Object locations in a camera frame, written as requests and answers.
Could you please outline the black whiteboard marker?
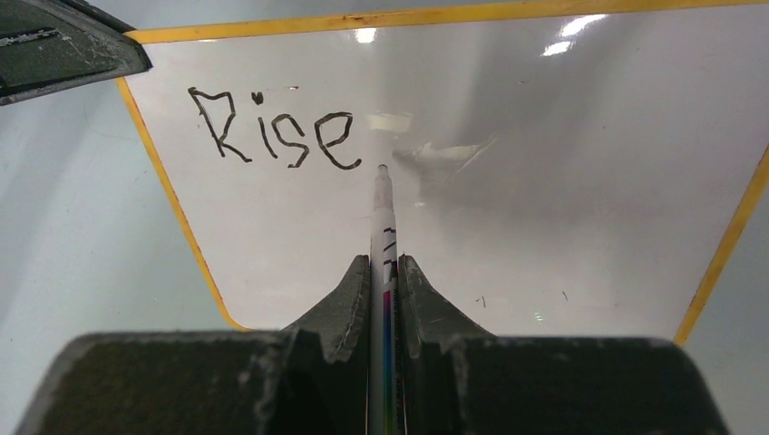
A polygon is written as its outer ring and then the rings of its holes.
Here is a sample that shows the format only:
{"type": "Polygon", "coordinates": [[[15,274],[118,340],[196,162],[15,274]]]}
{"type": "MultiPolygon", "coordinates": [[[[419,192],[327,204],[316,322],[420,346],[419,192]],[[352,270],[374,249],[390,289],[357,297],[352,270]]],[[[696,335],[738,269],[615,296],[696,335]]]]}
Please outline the black whiteboard marker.
{"type": "Polygon", "coordinates": [[[400,434],[396,368],[395,293],[397,241],[393,182],[385,164],[377,167],[370,237],[370,359],[368,432],[400,434]]]}

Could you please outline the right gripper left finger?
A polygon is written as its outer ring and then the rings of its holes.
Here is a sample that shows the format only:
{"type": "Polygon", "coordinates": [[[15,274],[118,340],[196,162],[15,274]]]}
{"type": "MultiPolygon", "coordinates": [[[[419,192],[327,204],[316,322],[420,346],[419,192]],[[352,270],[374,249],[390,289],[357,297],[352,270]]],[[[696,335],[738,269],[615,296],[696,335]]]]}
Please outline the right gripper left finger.
{"type": "Polygon", "coordinates": [[[50,365],[20,434],[363,434],[370,265],[273,331],[90,333],[50,365]]]}

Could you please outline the yellow framed whiteboard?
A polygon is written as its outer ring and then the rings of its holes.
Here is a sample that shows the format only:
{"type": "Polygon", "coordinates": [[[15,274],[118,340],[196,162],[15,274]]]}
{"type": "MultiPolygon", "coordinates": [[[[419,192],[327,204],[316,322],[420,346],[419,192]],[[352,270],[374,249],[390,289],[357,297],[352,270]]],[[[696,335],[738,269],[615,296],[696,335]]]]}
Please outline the yellow framed whiteboard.
{"type": "Polygon", "coordinates": [[[683,341],[759,197],[765,1],[521,1],[131,32],[119,87],[214,300],[289,324],[370,246],[497,334],[683,341]]]}

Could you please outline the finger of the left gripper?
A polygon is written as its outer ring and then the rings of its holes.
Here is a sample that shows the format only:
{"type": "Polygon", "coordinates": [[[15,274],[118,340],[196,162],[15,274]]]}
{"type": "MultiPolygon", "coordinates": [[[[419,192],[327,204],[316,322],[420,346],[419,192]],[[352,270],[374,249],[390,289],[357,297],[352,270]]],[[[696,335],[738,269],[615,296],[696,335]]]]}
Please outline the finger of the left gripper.
{"type": "Polygon", "coordinates": [[[62,1],[1,2],[3,106],[152,67],[140,43],[62,1]]]}
{"type": "Polygon", "coordinates": [[[75,11],[82,13],[93,20],[110,27],[112,30],[125,34],[130,31],[134,31],[135,27],[123,22],[121,19],[115,17],[102,10],[101,8],[92,5],[85,0],[62,0],[62,3],[71,7],[75,11]]]}

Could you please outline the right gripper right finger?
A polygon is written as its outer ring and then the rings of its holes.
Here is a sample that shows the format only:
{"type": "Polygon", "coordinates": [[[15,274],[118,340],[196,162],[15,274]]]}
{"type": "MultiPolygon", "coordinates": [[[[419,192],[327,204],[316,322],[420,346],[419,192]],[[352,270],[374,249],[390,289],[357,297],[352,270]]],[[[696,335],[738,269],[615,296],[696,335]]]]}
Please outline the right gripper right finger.
{"type": "Polygon", "coordinates": [[[399,260],[411,434],[726,434],[695,363],[651,337],[497,336],[399,260]]]}

